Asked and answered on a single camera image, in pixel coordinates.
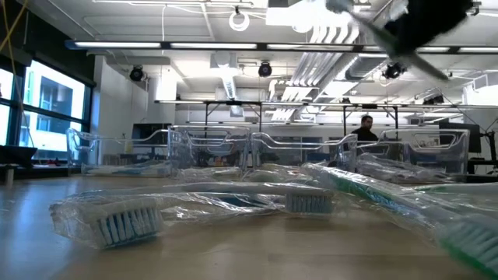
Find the person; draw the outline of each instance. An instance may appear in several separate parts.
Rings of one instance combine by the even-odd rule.
[[[363,116],[361,118],[361,127],[351,133],[358,135],[358,141],[376,142],[379,138],[370,131],[373,122],[374,119],[371,116]]]

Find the clear plastic container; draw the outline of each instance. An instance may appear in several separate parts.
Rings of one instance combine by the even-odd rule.
[[[167,177],[168,130],[145,139],[106,138],[68,129],[68,166],[81,167],[83,175]]]
[[[242,175],[247,168],[250,136],[251,130],[244,127],[171,126],[168,144],[174,173],[225,167],[225,170],[237,170]]]
[[[327,161],[330,166],[354,172],[357,139],[357,135],[347,135],[338,141],[322,143],[279,142],[266,133],[253,133],[253,166],[257,168],[266,163],[300,166],[303,163]]]
[[[393,129],[383,131],[377,144],[359,146],[358,154],[465,174],[469,137],[465,129]]]

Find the monitor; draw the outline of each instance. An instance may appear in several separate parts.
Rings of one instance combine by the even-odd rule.
[[[133,139],[146,139],[155,131],[168,129],[171,124],[133,124]],[[141,142],[143,145],[165,145],[168,143],[168,133],[158,133],[151,139]]]
[[[481,131],[477,124],[457,124],[440,122],[439,129],[467,129],[470,131],[470,141],[468,143],[468,152],[481,152]],[[441,145],[450,144],[453,137],[440,136]]]

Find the wooden table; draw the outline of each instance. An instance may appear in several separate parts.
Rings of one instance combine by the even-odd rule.
[[[0,279],[481,279],[414,234],[369,212],[285,214],[175,226],[159,239],[95,250],[52,233],[51,202],[80,191],[165,184],[70,177],[0,187]]]

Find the blue bristles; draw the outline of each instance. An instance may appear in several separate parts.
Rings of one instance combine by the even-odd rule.
[[[332,213],[332,199],[328,195],[286,194],[286,210],[302,214]]]
[[[161,223],[157,208],[143,207],[100,218],[92,224],[92,230],[99,247],[115,247],[155,236]]]

